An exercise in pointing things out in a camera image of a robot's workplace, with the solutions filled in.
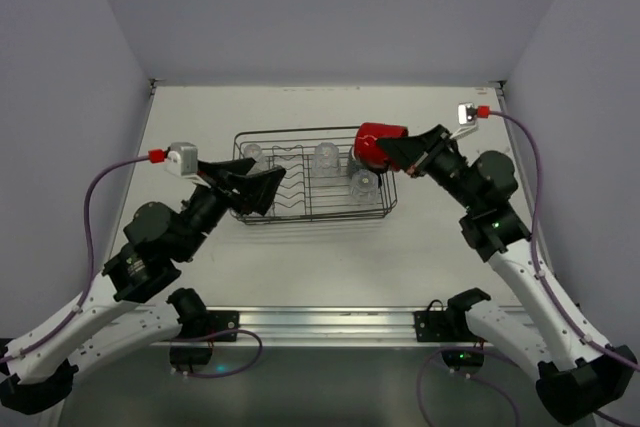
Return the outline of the clear small glass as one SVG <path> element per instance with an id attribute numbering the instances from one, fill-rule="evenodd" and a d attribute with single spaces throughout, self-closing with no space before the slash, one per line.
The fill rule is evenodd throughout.
<path id="1" fill-rule="evenodd" d="M 256 143 L 249 143 L 244 146 L 243 156 L 254 160 L 254 165 L 249 173 L 255 174 L 266 171 L 269 168 L 268 159 L 262 147 Z"/>

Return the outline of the red mug black handle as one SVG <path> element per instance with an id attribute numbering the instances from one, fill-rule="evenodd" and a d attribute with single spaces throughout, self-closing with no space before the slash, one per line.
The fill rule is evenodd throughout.
<path id="1" fill-rule="evenodd" d="M 409 135 L 406 126 L 365 122 L 360 125 L 353 144 L 354 158 L 374 172 L 397 172 L 399 167 L 377 145 L 380 138 L 402 138 Z"/>

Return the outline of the grey-green mug black handle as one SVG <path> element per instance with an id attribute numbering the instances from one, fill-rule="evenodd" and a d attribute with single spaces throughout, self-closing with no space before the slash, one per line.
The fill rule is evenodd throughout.
<path id="1" fill-rule="evenodd" d="M 354 184 L 366 189 L 379 188 L 383 171 L 359 160 L 354 149 L 350 149 L 346 167 L 347 177 Z"/>

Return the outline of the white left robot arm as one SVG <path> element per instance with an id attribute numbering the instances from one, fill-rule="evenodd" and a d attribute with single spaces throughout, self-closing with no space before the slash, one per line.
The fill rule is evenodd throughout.
<path id="1" fill-rule="evenodd" d="M 254 171 L 252 158 L 204 162 L 194 151 L 152 150 L 143 161 L 162 163 L 195 189 L 181 211 L 151 201 L 126 225 L 121 250 L 89 281 L 69 306 L 1 346 L 1 404 L 33 415 L 62 400 L 75 382 L 109 360 L 157 341 L 176 342 L 174 364 L 185 376 L 208 362 L 191 348 L 236 335 L 215 330 L 192 288 L 180 288 L 160 306 L 149 300 L 176 281 L 178 264 L 189 262 L 228 211 L 264 216 L 285 177 L 282 166 Z"/>

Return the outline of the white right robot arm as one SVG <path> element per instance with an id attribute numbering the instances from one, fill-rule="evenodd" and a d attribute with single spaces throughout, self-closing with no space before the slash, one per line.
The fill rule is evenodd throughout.
<path id="1" fill-rule="evenodd" d="M 532 321 L 526 327 L 479 289 L 448 301 L 452 326 L 494 345 L 533 380 L 547 412 L 563 425 L 597 413 L 624 394 L 638 364 L 581 312 L 541 262 L 537 242 L 510 203 L 517 190 L 506 154 L 489 150 L 474 162 L 443 126 L 418 136 L 380 138 L 377 146 L 412 177 L 431 177 L 465 209 L 463 237 L 506 283 Z"/>

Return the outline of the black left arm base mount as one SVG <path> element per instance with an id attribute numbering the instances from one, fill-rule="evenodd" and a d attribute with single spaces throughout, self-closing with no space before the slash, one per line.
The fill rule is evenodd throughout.
<path id="1" fill-rule="evenodd" d="M 174 307 L 179 325 L 178 334 L 170 340 L 169 362 L 184 378 L 222 379 L 251 369 L 260 360 L 263 342 L 252 331 L 239 327 L 235 311 L 211 312 L 192 288 L 180 288 L 172 293 L 167 303 Z M 239 336 L 251 337 L 257 343 L 254 356 L 244 365 L 230 370 L 206 373 L 212 360 L 216 341 L 235 341 Z"/>

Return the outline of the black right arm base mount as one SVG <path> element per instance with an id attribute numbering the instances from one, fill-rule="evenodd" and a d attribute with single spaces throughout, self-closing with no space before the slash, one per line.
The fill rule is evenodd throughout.
<path id="1" fill-rule="evenodd" d="M 489 294 L 479 288 L 469 289 L 451 297 L 447 301 L 446 305 L 441 303 L 443 308 L 439 311 L 433 311 L 431 309 L 434 303 L 435 300 L 433 300 L 425 310 L 416 311 L 414 313 L 414 320 L 416 322 L 415 329 L 418 341 L 422 342 L 423 337 L 426 334 L 429 334 L 437 337 L 440 341 L 445 343 L 471 342 L 472 346 L 438 348 L 436 351 L 429 354 L 422 362 L 416 376 L 415 391 L 418 408 L 426 425 L 433 426 L 433 421 L 430 418 L 424 403 L 423 377 L 429 365 L 434 362 L 437 357 L 442 357 L 444 360 L 449 359 L 454 362 L 453 366 L 448 366 L 448 369 L 451 370 L 454 375 L 464 376 L 467 380 L 485 385 L 502 396 L 512 409 L 515 425 L 519 426 L 521 424 L 521 420 L 518 407 L 504 390 L 483 378 L 460 372 L 461 366 L 469 361 L 472 363 L 478 361 L 479 366 L 482 366 L 485 356 L 490 356 L 503 363 L 517 367 L 514 359 L 504 355 L 503 353 L 486 353 L 484 351 L 486 339 L 474 334 L 469 327 L 470 322 L 467 320 L 467 315 L 470 314 L 472 309 L 478 305 L 481 307 L 496 308 L 500 313 L 502 313 L 501 308 L 492 301 Z"/>

